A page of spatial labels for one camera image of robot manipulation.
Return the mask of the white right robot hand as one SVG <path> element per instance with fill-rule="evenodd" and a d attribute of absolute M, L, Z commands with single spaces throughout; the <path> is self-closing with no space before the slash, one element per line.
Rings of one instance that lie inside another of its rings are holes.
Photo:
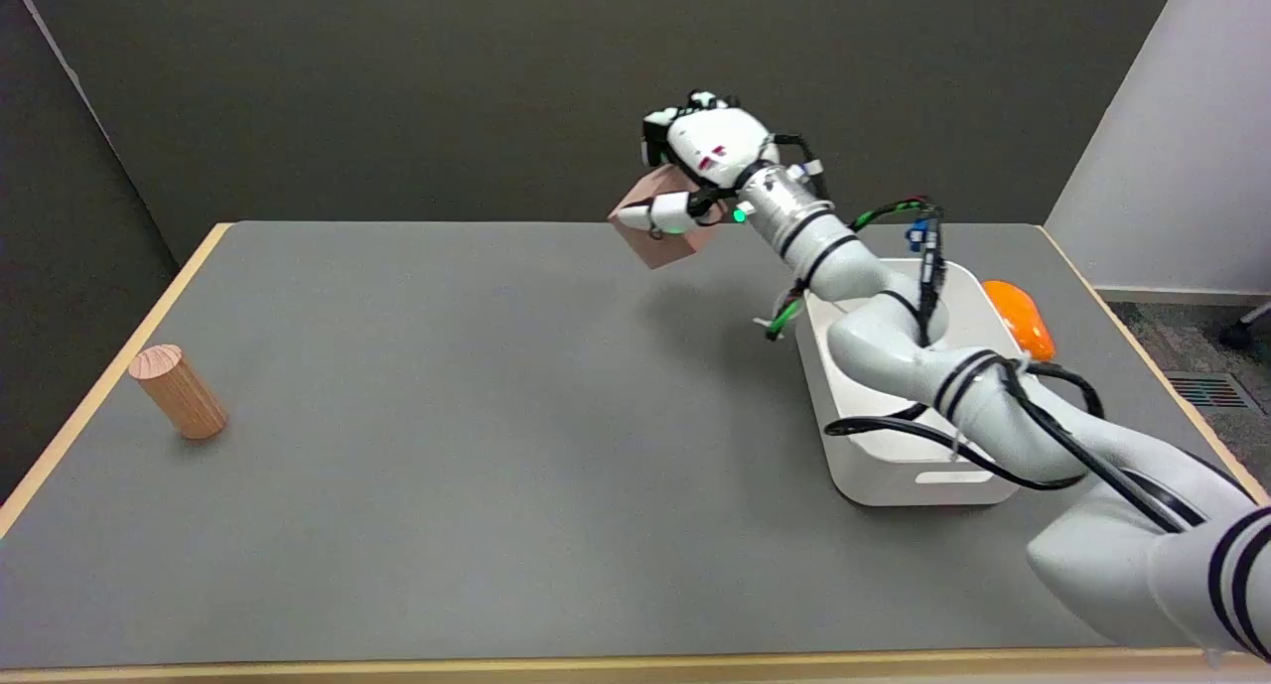
<path fill-rule="evenodd" d="M 683 106 L 644 114 L 641 156 L 649 168 L 672 167 L 693 186 L 616 209 L 623 226 L 661 239 L 713 225 L 714 205 L 733 197 L 754 169 L 779 161 L 779 149 L 735 97 L 691 92 Z"/>

